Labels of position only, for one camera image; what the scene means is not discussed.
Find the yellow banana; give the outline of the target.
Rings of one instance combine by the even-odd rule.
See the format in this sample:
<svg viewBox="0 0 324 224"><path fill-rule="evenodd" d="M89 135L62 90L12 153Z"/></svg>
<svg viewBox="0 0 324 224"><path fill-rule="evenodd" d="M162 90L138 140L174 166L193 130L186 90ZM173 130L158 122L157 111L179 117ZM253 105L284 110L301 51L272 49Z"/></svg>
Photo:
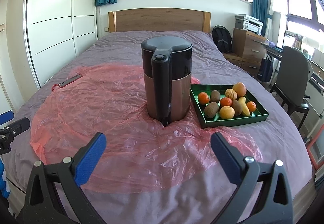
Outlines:
<svg viewBox="0 0 324 224"><path fill-rule="evenodd" d="M240 97L238 99L238 102L239 102L240 107L242 109L243 116L250 117L251 114L250 114L250 110L248 109L247 104L246 104L246 98L245 97Z"/></svg>

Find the pale orange grapefruit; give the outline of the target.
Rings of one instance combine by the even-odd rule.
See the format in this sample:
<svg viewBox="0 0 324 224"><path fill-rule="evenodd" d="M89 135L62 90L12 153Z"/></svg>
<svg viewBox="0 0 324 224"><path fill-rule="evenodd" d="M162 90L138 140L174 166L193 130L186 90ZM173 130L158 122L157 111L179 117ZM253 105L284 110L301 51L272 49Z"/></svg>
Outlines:
<svg viewBox="0 0 324 224"><path fill-rule="evenodd" d="M219 110L219 116L221 119L232 119L235 115L235 111L230 106L224 106Z"/></svg>

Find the large brown kiwi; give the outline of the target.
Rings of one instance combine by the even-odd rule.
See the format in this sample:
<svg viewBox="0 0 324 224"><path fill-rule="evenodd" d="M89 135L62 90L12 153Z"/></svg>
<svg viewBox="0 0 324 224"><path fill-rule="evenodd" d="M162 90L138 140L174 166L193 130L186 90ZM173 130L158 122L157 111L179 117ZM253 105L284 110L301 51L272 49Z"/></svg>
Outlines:
<svg viewBox="0 0 324 224"><path fill-rule="evenodd" d="M235 111L235 116L240 116L242 114L241 104L237 100L232 101L232 108Z"/></svg>

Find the elongated brown kiwi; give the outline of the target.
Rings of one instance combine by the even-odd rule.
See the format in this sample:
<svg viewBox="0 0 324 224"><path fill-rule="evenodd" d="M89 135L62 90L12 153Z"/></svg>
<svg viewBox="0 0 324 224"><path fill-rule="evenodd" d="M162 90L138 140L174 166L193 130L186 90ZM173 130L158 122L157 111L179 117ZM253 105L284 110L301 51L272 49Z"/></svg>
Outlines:
<svg viewBox="0 0 324 224"><path fill-rule="evenodd" d="M204 116L208 119L212 119L218 113L218 103L217 102L210 102L204 109Z"/></svg>

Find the peeled-looking yellow mandarin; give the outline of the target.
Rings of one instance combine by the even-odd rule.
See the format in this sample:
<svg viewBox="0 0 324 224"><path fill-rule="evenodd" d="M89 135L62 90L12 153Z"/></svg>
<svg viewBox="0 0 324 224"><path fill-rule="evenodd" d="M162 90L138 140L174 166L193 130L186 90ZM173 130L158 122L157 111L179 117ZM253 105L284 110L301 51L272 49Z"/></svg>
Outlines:
<svg viewBox="0 0 324 224"><path fill-rule="evenodd" d="M227 97L233 101L233 100L237 99L237 93L234 89L227 89L225 91L225 97Z"/></svg>

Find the small round kiwi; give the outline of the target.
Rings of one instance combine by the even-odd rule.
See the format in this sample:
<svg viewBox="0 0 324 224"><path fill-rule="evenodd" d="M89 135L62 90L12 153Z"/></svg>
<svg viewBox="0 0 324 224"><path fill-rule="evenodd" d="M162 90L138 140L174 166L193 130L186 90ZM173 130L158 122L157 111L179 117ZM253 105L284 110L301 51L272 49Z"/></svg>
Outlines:
<svg viewBox="0 0 324 224"><path fill-rule="evenodd" d="M213 90L210 94L210 102L219 103L221 98L221 94L218 90Z"/></svg>

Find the yellow-red apple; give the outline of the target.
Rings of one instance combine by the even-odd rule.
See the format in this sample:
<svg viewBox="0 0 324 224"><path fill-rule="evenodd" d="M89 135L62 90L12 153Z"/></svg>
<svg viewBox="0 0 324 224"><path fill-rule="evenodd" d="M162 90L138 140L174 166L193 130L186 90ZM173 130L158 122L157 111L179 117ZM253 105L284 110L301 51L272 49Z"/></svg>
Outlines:
<svg viewBox="0 0 324 224"><path fill-rule="evenodd" d="M232 89L237 93L238 98L245 96L247 93L247 88L242 82L234 84Z"/></svg>

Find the grey bed cover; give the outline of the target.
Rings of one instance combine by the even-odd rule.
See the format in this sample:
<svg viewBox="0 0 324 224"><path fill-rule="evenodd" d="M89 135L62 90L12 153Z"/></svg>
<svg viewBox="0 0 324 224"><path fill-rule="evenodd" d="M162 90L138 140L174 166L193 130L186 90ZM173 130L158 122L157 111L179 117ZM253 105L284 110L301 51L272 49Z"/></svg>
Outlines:
<svg viewBox="0 0 324 224"><path fill-rule="evenodd" d="M112 33L1 130L4 223L292 223L312 177L270 92L201 31Z"/></svg>

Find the green fruit tray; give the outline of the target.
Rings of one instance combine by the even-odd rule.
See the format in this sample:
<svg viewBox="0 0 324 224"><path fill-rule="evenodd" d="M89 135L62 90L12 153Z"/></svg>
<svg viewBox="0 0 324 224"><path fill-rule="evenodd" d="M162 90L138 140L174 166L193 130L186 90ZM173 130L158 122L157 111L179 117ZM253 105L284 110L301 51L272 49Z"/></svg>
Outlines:
<svg viewBox="0 0 324 224"><path fill-rule="evenodd" d="M191 99L202 128L263 122L269 115L249 90L239 97L231 85L193 84Z"/></svg>

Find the pink plastic sheet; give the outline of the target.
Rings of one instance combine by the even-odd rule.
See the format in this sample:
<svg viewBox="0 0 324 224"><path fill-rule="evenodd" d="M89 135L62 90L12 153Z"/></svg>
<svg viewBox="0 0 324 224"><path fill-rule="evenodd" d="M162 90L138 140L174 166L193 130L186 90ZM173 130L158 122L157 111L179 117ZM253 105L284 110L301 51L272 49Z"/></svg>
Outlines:
<svg viewBox="0 0 324 224"><path fill-rule="evenodd" d="M202 129L194 108L169 126L147 112L141 66L77 66L51 88L31 123L30 145L45 164L73 156L98 132L107 145L85 187L101 193L143 193L179 185L218 164L210 137L220 132L243 155L262 161L247 133L229 127Z"/></svg>

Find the dark shopping bag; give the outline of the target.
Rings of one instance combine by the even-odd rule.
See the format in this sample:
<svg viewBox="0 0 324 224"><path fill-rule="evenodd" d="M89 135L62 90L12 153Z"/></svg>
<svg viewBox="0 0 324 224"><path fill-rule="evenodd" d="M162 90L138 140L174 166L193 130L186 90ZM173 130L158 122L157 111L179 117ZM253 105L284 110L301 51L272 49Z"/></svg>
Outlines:
<svg viewBox="0 0 324 224"><path fill-rule="evenodd" d="M268 83L271 80L274 70L274 58L271 55L267 55L266 58L261 60L260 69L257 74L257 80L263 83Z"/></svg>

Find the desk with clutter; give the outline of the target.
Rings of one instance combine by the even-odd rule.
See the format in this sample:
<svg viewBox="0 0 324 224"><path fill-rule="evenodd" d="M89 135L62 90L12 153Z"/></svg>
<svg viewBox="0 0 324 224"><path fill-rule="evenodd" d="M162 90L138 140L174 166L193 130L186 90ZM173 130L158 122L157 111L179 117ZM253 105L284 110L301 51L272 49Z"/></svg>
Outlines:
<svg viewBox="0 0 324 224"><path fill-rule="evenodd" d="M314 63L297 48L272 47L264 44L267 54L278 60L279 68L274 70L270 92L275 92L288 106L285 113L276 101L272 101L269 118L278 125L292 126L288 118L295 112L303 117L298 129L304 124L310 111L323 118L319 107L323 105L323 79L314 70Z"/></svg>

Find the wooden drawer cabinet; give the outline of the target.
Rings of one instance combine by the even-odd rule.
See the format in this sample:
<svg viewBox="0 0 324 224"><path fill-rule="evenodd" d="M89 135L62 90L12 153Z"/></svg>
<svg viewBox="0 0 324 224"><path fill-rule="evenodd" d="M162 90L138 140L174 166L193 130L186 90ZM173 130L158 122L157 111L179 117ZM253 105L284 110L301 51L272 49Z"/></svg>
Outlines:
<svg viewBox="0 0 324 224"><path fill-rule="evenodd" d="M241 67L253 78L256 78L261 66L261 60L266 55L266 49L263 46L265 41L266 39L261 35L234 28L232 52L223 53L223 56L230 63Z"/></svg>

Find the black copper electric kettle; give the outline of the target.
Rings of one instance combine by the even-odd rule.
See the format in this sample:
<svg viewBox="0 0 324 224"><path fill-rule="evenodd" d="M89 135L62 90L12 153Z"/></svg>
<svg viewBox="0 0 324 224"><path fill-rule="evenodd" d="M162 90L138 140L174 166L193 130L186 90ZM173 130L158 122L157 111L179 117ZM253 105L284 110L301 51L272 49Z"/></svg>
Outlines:
<svg viewBox="0 0 324 224"><path fill-rule="evenodd" d="M161 36L141 43L147 110L167 126L183 119L189 109L192 43L175 36Z"/></svg>

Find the black backpack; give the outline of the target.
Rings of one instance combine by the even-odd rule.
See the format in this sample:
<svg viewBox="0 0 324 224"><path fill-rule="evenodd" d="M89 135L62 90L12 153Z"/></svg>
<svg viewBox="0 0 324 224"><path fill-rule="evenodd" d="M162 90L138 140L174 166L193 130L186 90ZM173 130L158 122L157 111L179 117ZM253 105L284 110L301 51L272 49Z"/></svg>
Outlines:
<svg viewBox="0 0 324 224"><path fill-rule="evenodd" d="M232 37L227 28L215 26L212 30L212 37L215 45L223 53L232 52Z"/></svg>

